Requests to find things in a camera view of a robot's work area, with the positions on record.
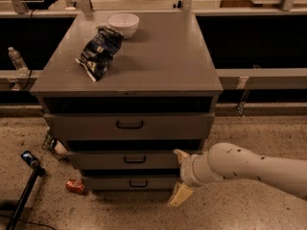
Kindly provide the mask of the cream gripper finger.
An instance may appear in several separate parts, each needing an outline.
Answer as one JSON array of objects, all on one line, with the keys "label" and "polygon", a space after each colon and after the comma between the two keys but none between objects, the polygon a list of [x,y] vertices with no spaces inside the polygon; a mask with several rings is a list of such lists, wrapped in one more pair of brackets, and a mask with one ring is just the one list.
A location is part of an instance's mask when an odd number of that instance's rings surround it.
[{"label": "cream gripper finger", "polygon": [[186,185],[185,183],[177,183],[173,190],[173,194],[171,195],[168,205],[170,207],[178,207],[183,202],[185,202],[192,194],[193,189]]},{"label": "cream gripper finger", "polygon": [[177,156],[177,161],[179,164],[181,164],[184,161],[184,159],[189,156],[189,153],[181,149],[175,149],[174,154]]}]

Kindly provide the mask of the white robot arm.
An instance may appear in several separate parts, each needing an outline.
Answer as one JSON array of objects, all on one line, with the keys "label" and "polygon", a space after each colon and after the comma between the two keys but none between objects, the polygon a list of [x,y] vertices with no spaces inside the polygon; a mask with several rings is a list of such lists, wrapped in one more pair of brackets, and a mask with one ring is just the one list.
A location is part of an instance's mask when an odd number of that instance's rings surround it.
[{"label": "white robot arm", "polygon": [[218,143],[202,154],[175,149],[180,164],[168,205],[178,207],[195,188],[213,182],[251,179],[301,199],[307,198],[307,161],[270,157],[229,143]]}]

